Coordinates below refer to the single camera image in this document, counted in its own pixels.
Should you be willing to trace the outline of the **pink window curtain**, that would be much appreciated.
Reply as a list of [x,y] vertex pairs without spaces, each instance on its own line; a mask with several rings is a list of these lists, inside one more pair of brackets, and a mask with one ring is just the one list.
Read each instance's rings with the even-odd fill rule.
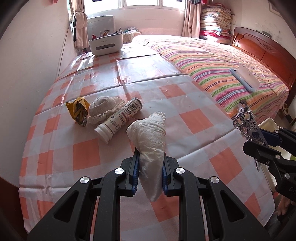
[[201,4],[186,1],[185,17],[182,37],[199,38],[200,35]]

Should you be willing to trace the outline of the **cream plastic trash bin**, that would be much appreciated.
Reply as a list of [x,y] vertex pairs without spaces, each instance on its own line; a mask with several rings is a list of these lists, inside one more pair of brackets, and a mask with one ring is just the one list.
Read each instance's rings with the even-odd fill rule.
[[[272,118],[267,118],[264,120],[261,124],[259,124],[259,128],[262,130],[262,133],[270,148],[279,151],[283,158],[295,161],[294,155],[278,145],[280,143],[278,131],[281,127],[278,126]],[[275,192],[275,186],[277,185],[277,182],[273,175],[269,172],[268,166],[266,164],[262,164],[260,168],[265,175],[269,188],[272,192]]]

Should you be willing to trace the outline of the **white storage caddy box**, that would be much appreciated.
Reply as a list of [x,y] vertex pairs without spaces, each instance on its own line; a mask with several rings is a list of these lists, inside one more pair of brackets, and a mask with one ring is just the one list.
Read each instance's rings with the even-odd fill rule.
[[89,40],[90,50],[95,56],[118,52],[123,47],[123,34],[114,33],[104,37]]

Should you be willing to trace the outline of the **wooden red headboard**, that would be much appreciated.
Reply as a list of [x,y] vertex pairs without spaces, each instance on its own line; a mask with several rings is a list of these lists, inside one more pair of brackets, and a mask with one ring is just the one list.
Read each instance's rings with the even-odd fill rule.
[[232,46],[259,61],[292,89],[295,84],[295,58],[273,39],[255,30],[236,27]]

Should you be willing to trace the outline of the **stacked folded quilts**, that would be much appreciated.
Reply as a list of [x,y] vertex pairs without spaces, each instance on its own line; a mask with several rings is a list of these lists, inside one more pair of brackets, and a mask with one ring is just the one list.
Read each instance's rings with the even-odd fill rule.
[[201,10],[199,38],[230,45],[232,18],[232,11],[221,3],[205,6]]

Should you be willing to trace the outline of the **white plastic bag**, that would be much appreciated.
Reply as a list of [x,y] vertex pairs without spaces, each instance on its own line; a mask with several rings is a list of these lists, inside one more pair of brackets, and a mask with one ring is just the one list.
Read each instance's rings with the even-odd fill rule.
[[152,113],[148,118],[134,121],[126,130],[129,140],[139,151],[139,179],[151,202],[157,201],[162,192],[165,120],[164,113]]

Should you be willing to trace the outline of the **yellow snack wrapper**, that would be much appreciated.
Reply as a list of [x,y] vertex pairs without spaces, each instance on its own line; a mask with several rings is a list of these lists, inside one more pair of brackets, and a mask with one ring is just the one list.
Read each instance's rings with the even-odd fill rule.
[[66,102],[66,107],[72,119],[80,126],[86,126],[89,102],[84,97],[78,97],[73,102]]

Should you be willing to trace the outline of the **orange white checkered tablecloth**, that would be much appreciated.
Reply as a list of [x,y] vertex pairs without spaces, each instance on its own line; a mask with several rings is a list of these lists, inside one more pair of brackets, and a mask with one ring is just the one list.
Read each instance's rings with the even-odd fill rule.
[[[100,96],[142,102],[142,109],[111,138],[100,140],[93,125],[78,125],[67,101]],[[154,133],[144,125],[153,113],[166,115],[166,154],[196,176],[217,176],[265,225],[275,207],[271,190],[229,115],[191,77],[159,54],[140,47],[102,57],[74,59],[54,82],[35,114],[23,152],[19,195],[26,231],[31,231],[81,177],[99,178],[117,168]]]

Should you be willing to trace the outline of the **white air conditioner unit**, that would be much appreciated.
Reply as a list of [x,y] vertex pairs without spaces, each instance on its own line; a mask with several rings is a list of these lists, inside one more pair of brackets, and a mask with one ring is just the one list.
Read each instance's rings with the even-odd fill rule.
[[100,32],[104,34],[104,31],[107,31],[109,34],[115,32],[114,16],[94,16],[87,20],[87,33],[90,40],[93,35],[100,37]]

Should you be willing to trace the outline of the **silver printed foil wrapper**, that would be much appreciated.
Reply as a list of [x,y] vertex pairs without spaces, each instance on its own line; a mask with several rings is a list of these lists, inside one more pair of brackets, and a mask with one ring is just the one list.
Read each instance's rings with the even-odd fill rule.
[[268,147],[268,143],[245,99],[239,101],[237,113],[233,119],[233,126],[241,132],[241,135],[247,141]]

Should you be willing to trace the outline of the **white tube bottle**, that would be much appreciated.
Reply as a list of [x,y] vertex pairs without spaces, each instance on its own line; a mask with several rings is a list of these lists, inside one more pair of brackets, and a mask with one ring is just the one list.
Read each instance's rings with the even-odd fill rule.
[[142,109],[142,102],[138,98],[132,98],[126,103],[120,103],[116,111],[109,114],[108,118],[98,124],[95,132],[103,142],[108,142]]

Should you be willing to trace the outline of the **striped colourful bedspread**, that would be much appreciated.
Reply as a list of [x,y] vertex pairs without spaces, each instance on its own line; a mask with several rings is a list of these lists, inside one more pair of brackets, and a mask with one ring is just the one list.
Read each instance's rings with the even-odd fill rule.
[[[283,81],[268,68],[230,45],[169,35],[139,35],[132,43],[151,47],[177,65],[231,118],[236,115],[242,99],[247,101],[258,123],[275,118],[290,93]],[[230,73],[239,66],[245,67],[259,81],[258,90],[248,92]]]

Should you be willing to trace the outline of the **white knitted cap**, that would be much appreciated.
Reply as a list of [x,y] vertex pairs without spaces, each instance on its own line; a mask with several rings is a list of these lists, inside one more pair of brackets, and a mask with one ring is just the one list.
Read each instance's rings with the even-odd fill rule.
[[100,96],[88,108],[87,123],[98,126],[125,105],[119,97]]

